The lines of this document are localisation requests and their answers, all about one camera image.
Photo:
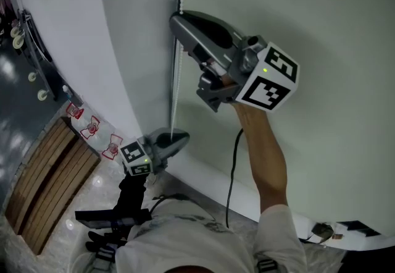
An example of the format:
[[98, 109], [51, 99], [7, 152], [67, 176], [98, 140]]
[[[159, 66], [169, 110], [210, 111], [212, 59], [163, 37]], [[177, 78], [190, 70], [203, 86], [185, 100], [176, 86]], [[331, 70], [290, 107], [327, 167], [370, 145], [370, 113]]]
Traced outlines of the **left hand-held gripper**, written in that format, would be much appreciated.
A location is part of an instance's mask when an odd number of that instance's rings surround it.
[[132, 177], [158, 174], [167, 168], [167, 158], [181, 151], [189, 138], [186, 132], [173, 133], [170, 128], [158, 128], [148, 137], [134, 138], [119, 147], [119, 154], [124, 168]]

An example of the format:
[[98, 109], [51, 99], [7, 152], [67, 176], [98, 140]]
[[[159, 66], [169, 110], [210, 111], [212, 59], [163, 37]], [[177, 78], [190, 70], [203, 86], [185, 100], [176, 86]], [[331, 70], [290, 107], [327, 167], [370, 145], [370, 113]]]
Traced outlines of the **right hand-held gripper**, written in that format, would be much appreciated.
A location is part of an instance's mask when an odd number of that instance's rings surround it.
[[274, 112], [296, 91], [300, 65], [279, 46], [261, 36], [242, 38], [203, 12], [186, 10], [185, 19], [209, 39], [188, 41], [185, 51], [202, 70], [196, 93], [214, 112], [235, 102]]

